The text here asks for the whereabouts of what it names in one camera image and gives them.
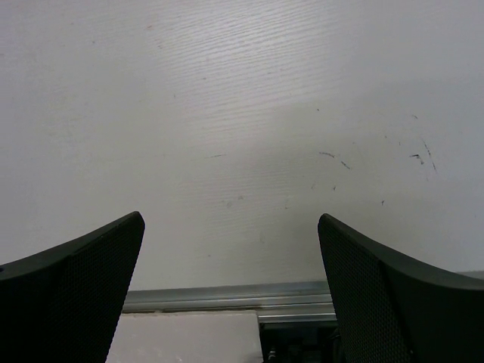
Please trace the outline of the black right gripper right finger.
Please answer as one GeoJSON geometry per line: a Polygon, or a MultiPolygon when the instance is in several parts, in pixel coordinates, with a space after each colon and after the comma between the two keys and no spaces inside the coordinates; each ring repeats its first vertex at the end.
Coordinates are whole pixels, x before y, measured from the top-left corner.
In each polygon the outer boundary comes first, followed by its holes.
{"type": "Polygon", "coordinates": [[[483,281],[382,245],[333,216],[318,222],[347,362],[481,362],[483,281]]]}

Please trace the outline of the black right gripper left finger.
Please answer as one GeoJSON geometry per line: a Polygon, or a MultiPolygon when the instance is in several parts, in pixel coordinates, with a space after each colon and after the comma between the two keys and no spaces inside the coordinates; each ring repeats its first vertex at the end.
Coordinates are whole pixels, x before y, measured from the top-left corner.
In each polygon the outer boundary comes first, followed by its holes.
{"type": "Polygon", "coordinates": [[[140,212],[1,266],[3,362],[105,362],[144,236],[140,212]]]}

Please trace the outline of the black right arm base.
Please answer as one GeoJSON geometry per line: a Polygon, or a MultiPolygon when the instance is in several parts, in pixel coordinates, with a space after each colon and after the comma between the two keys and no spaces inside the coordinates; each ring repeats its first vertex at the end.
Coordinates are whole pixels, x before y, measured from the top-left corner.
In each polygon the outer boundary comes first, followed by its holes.
{"type": "Polygon", "coordinates": [[[260,324],[259,337],[264,362],[346,361],[335,321],[260,324]]]}

